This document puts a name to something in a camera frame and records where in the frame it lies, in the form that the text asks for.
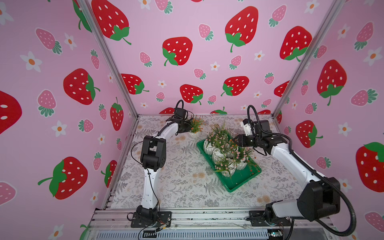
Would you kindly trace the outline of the tall orange flower pot back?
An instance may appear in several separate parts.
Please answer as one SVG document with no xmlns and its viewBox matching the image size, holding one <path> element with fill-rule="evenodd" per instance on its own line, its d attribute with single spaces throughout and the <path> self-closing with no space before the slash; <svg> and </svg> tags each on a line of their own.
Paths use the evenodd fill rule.
<svg viewBox="0 0 384 240">
<path fill-rule="evenodd" d="M 197 139 L 202 134 L 204 120 L 202 118 L 193 119 L 191 121 L 191 129 L 189 131 L 190 136 L 193 139 Z"/>
</svg>

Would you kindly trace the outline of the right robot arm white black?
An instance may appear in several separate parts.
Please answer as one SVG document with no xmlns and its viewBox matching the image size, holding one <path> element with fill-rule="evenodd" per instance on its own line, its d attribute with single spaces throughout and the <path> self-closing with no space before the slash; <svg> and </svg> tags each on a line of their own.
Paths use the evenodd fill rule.
<svg viewBox="0 0 384 240">
<path fill-rule="evenodd" d="M 298 199 L 277 201 L 266 205 L 262 215 L 265 222 L 274 224 L 283 218 L 302 218 L 310 222 L 340 212 L 341 200 L 337 192 L 318 177 L 313 168 L 290 151 L 289 144 L 281 136 L 259 138 L 252 135 L 238 135 L 233 141 L 240 147 L 260 147 L 279 160 L 297 179 L 303 191 Z"/>
</svg>

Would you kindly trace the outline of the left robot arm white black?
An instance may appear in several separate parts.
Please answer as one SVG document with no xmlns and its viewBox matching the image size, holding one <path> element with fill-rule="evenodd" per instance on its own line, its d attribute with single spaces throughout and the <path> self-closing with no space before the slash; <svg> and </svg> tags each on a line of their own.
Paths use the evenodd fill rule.
<svg viewBox="0 0 384 240">
<path fill-rule="evenodd" d="M 158 219 L 160 201 L 155 188 L 160 171 L 167 159 L 167 141 L 177 134 L 189 132 L 192 120 L 188 111 L 176 107 L 174 114 L 167 119 L 167 124 L 154 136 L 145 136 L 140 162 L 145 173 L 144 193 L 136 213 L 154 223 Z"/>
</svg>

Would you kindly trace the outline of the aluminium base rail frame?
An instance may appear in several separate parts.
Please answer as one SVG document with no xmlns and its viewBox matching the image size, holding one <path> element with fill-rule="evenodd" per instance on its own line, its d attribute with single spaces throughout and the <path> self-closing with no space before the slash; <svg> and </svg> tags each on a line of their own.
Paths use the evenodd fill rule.
<svg viewBox="0 0 384 240">
<path fill-rule="evenodd" d="M 275 226 L 247 221 L 250 208 L 163 209 L 167 226 L 132 228 L 132 209 L 96 210 L 85 240 L 337 240 L 316 222 L 284 220 Z"/>
</svg>

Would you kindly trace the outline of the green plastic storage tray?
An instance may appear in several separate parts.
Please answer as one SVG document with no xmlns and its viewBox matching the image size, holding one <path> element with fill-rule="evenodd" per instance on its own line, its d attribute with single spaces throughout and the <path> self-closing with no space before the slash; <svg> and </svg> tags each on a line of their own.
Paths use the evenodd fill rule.
<svg viewBox="0 0 384 240">
<path fill-rule="evenodd" d="M 226 177 L 222 174 L 222 172 L 219 171 L 219 169 L 216 168 L 217 165 L 214 164 L 212 156 L 205 153 L 204 142 L 205 141 L 199 141 L 197 143 L 197 147 L 205 160 L 210 165 L 210 168 L 214 171 L 224 188 L 229 193 L 236 191 L 245 183 L 249 182 L 251 179 L 262 173 L 260 166 L 256 164 L 251 157 L 249 157 L 249 159 L 246 161 L 247 165 L 242 170 L 235 169 L 233 173 L 229 173 L 229 176 Z"/>
</svg>

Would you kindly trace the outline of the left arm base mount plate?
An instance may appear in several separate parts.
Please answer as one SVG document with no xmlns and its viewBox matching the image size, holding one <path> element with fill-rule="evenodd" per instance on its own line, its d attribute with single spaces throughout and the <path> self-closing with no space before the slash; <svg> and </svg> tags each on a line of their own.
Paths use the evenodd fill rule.
<svg viewBox="0 0 384 240">
<path fill-rule="evenodd" d="M 169 228 L 171 226 L 171 222 L 172 212 L 155 211 L 151 214 L 139 214 L 135 212 L 132 217 L 131 228 Z"/>
</svg>

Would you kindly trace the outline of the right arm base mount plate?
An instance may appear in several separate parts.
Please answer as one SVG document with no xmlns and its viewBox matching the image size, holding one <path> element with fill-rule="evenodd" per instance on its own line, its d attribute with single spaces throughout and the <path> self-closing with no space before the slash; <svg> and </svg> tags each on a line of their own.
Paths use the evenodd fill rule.
<svg viewBox="0 0 384 240">
<path fill-rule="evenodd" d="M 289 218 L 278 218 L 274 214 L 265 211 L 249 211 L 246 221 L 250 221 L 253 227 L 287 227 L 291 225 Z"/>
</svg>

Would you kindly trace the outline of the orange flower potted plant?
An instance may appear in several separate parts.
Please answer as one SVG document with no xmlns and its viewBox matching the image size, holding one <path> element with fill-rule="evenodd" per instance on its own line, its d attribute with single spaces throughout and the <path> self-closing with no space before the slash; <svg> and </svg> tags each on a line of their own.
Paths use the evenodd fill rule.
<svg viewBox="0 0 384 240">
<path fill-rule="evenodd" d="M 230 139 L 224 144 L 223 152 L 226 158 L 233 159 L 238 149 L 239 146 L 232 139 Z"/>
</svg>

